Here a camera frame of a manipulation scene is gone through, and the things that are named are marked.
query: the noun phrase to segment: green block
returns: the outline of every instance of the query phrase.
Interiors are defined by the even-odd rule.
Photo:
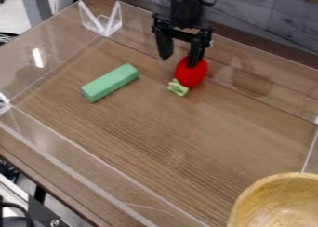
[[[130,63],[118,67],[101,78],[82,87],[82,94],[93,103],[125,87],[140,76],[140,72]]]

